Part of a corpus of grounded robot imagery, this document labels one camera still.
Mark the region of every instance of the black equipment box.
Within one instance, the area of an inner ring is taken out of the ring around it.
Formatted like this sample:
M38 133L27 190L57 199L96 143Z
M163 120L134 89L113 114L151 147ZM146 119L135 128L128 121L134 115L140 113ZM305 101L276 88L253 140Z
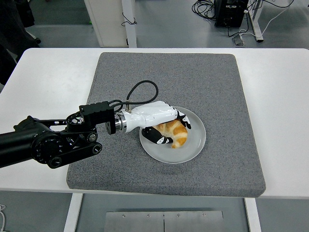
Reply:
M214 0L216 27L239 28L249 0Z

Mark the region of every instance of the white plate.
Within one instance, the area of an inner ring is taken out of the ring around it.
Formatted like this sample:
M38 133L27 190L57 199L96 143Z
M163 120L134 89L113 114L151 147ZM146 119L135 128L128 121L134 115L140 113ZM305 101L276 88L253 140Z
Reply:
M186 114L191 123L191 129L188 130L188 138L185 144L173 149L172 144L155 144L146 139L140 129L140 142L144 150L154 159L164 163L184 163L197 156L203 149L206 141L206 131L203 122L193 112L175 106L176 109Z

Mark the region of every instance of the robotic arm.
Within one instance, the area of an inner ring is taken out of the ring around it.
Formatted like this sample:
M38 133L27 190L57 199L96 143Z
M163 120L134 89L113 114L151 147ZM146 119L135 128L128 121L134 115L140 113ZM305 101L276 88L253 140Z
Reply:
M38 120L31 116L14 126L15 132L0 134L0 168L29 159L47 164L50 168L58 168L90 156L98 154L102 145L97 141L96 125L105 123L108 134L116 131L130 132L136 127L143 128L142 134L154 143L172 142L152 126L179 119L187 128L191 128L185 114L163 101L128 102L137 83L127 97L127 102L114 100L81 105L80 111L70 115L66 120ZM141 104L130 109L132 104ZM51 126L66 125L63 131L53 131Z

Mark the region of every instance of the gray cushion pad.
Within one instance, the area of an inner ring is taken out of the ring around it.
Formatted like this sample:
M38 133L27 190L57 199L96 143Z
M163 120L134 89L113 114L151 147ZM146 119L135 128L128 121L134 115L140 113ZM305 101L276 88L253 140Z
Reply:
M186 163L162 163L144 151L139 129L108 135L101 124L97 129L103 151L70 164L71 189L235 197L257 197L265 191L233 55L102 53L88 103L125 100L141 80L157 83L157 100L184 107L202 120L207 133L203 150ZM145 101L154 94L152 85L142 84L130 99Z

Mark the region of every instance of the dark clothing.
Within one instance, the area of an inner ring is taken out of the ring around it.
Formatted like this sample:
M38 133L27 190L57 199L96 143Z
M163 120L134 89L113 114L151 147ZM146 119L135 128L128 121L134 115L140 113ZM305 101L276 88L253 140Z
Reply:
M31 27L34 25L34 17L32 10L29 6L28 0L14 0L20 19L24 24L25 28Z
M13 67L6 49L20 58L28 48L39 47L26 32L14 0L0 0L0 45L0 83L5 85Z

